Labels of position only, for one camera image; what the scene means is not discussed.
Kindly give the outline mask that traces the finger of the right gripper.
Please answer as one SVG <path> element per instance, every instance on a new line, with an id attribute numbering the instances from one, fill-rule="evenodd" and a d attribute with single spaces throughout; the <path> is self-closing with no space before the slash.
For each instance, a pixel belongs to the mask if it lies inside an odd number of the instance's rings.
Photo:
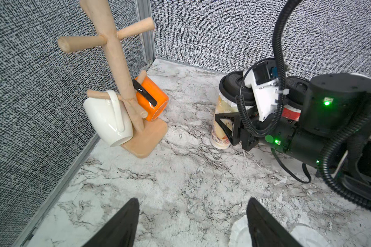
<path id="1" fill-rule="evenodd" d="M 239 112 L 215 114 L 215 122 L 223 130 L 233 146 L 240 142 L 242 120 Z"/>

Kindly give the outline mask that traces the translucent leak-proof paper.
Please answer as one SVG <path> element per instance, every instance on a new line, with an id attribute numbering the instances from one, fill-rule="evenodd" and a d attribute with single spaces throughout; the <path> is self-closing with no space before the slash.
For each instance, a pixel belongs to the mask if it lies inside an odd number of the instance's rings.
<path id="1" fill-rule="evenodd" d="M 291 231 L 294 237 L 303 247 L 330 247 L 328 241 L 316 230 L 304 226 L 297 225 Z"/>
<path id="2" fill-rule="evenodd" d="M 229 247 L 252 247 L 252 240 L 249 233 L 247 216 L 237 220 L 231 228 Z"/>

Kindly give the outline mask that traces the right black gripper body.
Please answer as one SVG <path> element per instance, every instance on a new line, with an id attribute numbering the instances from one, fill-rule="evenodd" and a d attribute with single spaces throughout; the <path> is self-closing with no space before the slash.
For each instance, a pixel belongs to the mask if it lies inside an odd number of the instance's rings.
<path id="1" fill-rule="evenodd" d="M 251 134 L 242 121 L 239 144 L 243 150 L 250 151 L 259 143 L 267 144 L 271 148 L 281 152 L 288 149 L 297 129 L 297 121 L 282 116 L 281 118 L 275 118 L 275 114 L 273 113 L 265 121 L 261 122 L 258 120 L 259 114 L 256 109 L 249 109 L 246 113 L 249 117 L 249 122 L 252 123 L 259 133 Z M 275 128 L 269 128 L 270 123 L 275 119 L 277 120 Z"/>

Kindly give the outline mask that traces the orange mug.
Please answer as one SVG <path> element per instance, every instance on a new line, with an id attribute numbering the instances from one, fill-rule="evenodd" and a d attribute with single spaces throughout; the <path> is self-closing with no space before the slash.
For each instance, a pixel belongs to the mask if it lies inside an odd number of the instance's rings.
<path id="1" fill-rule="evenodd" d="M 164 111 L 169 97 L 150 78 L 145 77 L 142 83 L 133 79 L 138 104 L 147 112 L 147 121 L 154 121 Z"/>

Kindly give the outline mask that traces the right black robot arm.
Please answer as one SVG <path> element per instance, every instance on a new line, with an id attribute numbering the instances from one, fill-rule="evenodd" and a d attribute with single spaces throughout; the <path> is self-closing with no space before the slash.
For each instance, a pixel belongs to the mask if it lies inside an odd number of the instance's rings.
<path id="1" fill-rule="evenodd" d="M 274 156 L 286 154 L 311 166 L 342 198 L 371 211 L 371 79 L 328 74 L 310 80 L 286 80 L 289 105 L 299 118 L 283 111 L 277 127 L 265 137 L 252 136 L 239 113 L 216 114 L 215 121 L 232 145 L 246 151 L 263 143 Z"/>

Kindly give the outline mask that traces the wooden mug tree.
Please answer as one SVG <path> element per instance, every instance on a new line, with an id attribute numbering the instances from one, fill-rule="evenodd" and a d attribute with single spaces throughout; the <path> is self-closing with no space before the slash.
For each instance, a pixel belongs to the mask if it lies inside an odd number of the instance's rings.
<path id="1" fill-rule="evenodd" d="M 80 1 L 80 6 L 92 21 L 97 36 L 59 37 L 58 46 L 65 53 L 97 46 L 103 48 L 114 81 L 136 130 L 136 137 L 122 146 L 138 158 L 148 157 L 167 133 L 168 126 L 162 120 L 148 122 L 142 119 L 142 107 L 137 102 L 121 40 L 154 30 L 154 21 L 147 17 L 117 30 L 108 1 Z"/>

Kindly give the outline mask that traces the black cup lid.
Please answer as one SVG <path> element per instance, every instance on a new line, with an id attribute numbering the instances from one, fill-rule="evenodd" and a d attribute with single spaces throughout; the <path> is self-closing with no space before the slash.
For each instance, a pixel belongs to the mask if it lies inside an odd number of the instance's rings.
<path id="1" fill-rule="evenodd" d="M 244 97 L 245 105 L 248 107 L 253 107 L 256 105 L 253 91 L 245 86 L 241 87 L 242 79 L 242 71 L 231 72 L 220 80 L 219 90 L 226 99 L 233 103 L 236 103 L 236 97 L 241 91 L 241 95 Z"/>
<path id="2" fill-rule="evenodd" d="M 309 84 L 310 81 L 303 77 L 287 77 L 286 88 L 289 89 L 289 94 L 287 95 L 288 105 L 301 110 L 305 101 Z"/>

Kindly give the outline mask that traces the white mug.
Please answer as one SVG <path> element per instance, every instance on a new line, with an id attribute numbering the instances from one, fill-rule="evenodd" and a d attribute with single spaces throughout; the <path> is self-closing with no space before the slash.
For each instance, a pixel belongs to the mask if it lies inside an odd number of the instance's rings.
<path id="1" fill-rule="evenodd" d="M 133 125 L 124 103 L 114 90 L 107 90 L 108 99 L 88 97 L 83 108 L 99 137 L 115 147 L 133 138 Z"/>

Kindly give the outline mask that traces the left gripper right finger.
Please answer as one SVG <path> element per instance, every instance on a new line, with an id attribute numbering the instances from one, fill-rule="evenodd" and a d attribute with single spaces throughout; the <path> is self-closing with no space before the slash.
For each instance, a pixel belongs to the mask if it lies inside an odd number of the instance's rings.
<path id="1" fill-rule="evenodd" d="M 302 247 L 256 198 L 250 198 L 246 215 L 253 247 Z"/>

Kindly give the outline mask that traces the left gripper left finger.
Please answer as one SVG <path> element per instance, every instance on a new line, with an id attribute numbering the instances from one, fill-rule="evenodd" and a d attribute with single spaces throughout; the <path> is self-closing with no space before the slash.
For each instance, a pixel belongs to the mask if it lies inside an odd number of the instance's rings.
<path id="1" fill-rule="evenodd" d="M 134 245 L 140 206 L 131 198 L 84 247 L 132 247 Z"/>

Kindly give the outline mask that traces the red patterned paper cup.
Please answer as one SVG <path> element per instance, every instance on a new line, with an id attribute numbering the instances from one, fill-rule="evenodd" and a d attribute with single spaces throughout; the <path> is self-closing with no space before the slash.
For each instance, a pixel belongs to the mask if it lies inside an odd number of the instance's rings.
<path id="1" fill-rule="evenodd" d="M 290 120 L 299 121 L 301 115 L 301 109 L 292 107 L 290 105 L 285 105 L 282 111 L 282 117 Z"/>

